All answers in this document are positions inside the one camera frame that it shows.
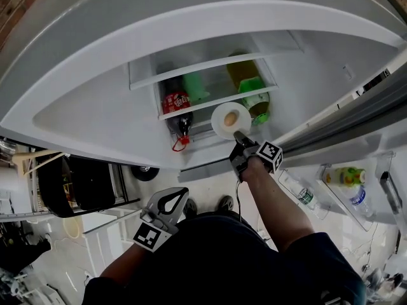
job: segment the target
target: shirt sleeve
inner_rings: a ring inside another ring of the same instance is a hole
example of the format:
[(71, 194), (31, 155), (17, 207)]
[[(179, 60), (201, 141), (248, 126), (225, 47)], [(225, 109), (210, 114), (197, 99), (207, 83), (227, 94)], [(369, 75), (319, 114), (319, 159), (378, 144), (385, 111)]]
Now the shirt sleeve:
[(366, 287), (361, 277), (326, 233), (315, 233), (292, 243), (285, 256), (303, 263), (321, 293), (341, 297), (351, 304), (366, 303)]
[(124, 304), (124, 288), (110, 278), (93, 278), (85, 288), (82, 305)]

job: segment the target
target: hand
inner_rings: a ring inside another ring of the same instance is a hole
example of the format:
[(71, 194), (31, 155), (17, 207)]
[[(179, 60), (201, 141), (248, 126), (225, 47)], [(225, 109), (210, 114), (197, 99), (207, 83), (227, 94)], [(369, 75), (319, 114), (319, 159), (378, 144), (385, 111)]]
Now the hand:
[(247, 182), (264, 173), (268, 175), (268, 172), (266, 171), (266, 168), (260, 157), (250, 157), (247, 162), (247, 169), (242, 173), (242, 179)]

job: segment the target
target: black shirt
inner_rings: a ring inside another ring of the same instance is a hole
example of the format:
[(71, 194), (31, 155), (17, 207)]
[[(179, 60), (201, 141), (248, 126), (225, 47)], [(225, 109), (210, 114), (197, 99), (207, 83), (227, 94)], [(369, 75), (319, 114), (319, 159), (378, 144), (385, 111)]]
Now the black shirt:
[(300, 238), (278, 253), (226, 215), (200, 215), (178, 225), (179, 232), (144, 261), (126, 287), (94, 278), (83, 304), (324, 304), (337, 297), (366, 303), (362, 280), (326, 233)]

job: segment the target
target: forearm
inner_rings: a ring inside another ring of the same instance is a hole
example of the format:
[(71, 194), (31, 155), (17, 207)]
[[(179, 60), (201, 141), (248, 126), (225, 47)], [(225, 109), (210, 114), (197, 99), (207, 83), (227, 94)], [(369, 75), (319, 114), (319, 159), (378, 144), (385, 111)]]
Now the forearm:
[(113, 279), (119, 285), (124, 286), (148, 255), (149, 252), (146, 249), (133, 244), (125, 253), (114, 260), (100, 276)]
[(260, 159), (251, 158), (246, 171), (250, 172), (244, 172), (244, 179), (279, 251), (285, 251), (292, 242), (314, 233), (307, 215), (270, 177)]

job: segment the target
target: egg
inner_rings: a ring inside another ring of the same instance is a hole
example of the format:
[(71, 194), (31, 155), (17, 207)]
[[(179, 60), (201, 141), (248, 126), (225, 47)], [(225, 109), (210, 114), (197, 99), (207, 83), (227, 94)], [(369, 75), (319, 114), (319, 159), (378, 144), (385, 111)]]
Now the egg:
[(229, 112), (223, 120), (224, 125), (226, 126), (232, 126), (236, 123), (237, 121), (237, 114), (235, 112)]

